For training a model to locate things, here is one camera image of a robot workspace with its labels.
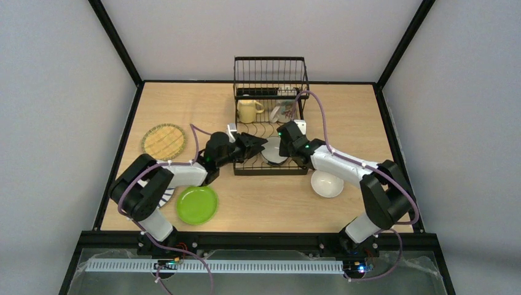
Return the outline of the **black rimmed white bowl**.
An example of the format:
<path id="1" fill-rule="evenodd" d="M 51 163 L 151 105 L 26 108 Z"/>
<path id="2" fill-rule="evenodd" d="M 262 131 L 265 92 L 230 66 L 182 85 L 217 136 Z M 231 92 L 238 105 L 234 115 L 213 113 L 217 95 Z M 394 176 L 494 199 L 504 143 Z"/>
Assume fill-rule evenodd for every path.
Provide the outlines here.
<path id="1" fill-rule="evenodd" d="M 264 150 L 261 152 L 261 156 L 266 164 L 277 167 L 288 160 L 288 157 L 280 156 L 280 137 L 271 136 L 262 146 Z"/>

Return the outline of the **yellow ceramic mug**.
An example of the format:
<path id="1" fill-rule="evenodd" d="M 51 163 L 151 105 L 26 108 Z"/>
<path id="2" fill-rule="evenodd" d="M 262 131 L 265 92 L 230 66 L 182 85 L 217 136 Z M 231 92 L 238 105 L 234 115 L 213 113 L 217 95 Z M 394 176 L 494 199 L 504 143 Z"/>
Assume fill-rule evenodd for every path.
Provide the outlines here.
<path id="1" fill-rule="evenodd" d="M 250 124 L 257 120 L 257 115 L 265 111 L 264 105 L 254 99 L 249 99 L 249 95 L 243 95 L 237 101 L 238 120 L 243 124 Z"/>

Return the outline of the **black wire dish rack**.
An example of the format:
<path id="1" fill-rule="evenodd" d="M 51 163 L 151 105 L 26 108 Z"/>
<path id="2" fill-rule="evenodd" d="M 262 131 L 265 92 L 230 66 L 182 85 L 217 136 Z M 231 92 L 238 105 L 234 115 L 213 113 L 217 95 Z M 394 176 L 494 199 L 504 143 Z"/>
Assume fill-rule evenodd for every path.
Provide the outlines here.
<path id="1" fill-rule="evenodd" d="M 285 85 L 309 90 L 309 79 L 304 57 L 235 57 L 233 66 L 233 95 L 235 99 L 236 123 L 239 132 L 246 132 L 261 138 L 277 136 L 277 128 L 283 123 L 271 123 L 270 111 L 275 106 L 277 90 Z M 257 115 L 257 120 L 243 124 L 238 120 L 237 101 L 243 95 L 261 102 L 265 111 Z M 280 165 L 266 164 L 261 154 L 243 163 L 235 163 L 233 171 L 237 176 L 289 176 L 305 175 L 306 168 L 300 168 L 291 158 Z"/>

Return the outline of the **plain white bowl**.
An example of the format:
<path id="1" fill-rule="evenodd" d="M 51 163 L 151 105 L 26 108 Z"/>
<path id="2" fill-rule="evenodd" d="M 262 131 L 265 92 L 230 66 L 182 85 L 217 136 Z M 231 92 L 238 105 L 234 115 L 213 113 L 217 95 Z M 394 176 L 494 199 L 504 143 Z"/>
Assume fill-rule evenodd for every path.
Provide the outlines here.
<path id="1" fill-rule="evenodd" d="M 344 180 L 324 171 L 314 171 L 311 176 L 311 187 L 316 194 L 324 198 L 338 196 L 344 188 Z"/>

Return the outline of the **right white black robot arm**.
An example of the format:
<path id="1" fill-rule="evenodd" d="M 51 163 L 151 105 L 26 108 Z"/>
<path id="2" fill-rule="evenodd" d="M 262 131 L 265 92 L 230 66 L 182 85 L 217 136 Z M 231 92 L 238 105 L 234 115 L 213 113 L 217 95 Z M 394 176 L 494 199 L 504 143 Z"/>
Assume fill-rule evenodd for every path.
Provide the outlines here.
<path id="1" fill-rule="evenodd" d="M 364 212 L 341 231 L 353 243 L 360 244 L 389 230 L 409 211 L 418 211 L 407 181 L 393 161 L 368 162 L 338 152 L 323 140 L 309 140 L 294 121 L 278 127 L 277 132 L 280 155 L 290 157 L 302 168 L 327 173 L 361 190 Z"/>

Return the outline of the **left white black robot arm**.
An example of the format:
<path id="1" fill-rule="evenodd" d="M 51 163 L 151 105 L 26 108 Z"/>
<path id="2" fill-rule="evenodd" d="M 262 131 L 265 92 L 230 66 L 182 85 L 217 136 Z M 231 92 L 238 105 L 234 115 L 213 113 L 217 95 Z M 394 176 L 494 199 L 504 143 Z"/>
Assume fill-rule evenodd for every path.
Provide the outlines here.
<path id="1" fill-rule="evenodd" d="M 111 184 L 108 196 L 117 204 L 121 215 L 162 242 L 176 230 L 159 210 L 159 203 L 169 188 L 211 184 L 219 176 L 221 167 L 253 158 L 265 149 L 266 143 L 267 139 L 249 133 L 215 132 L 191 162 L 162 162 L 149 154 L 141 154 Z"/>

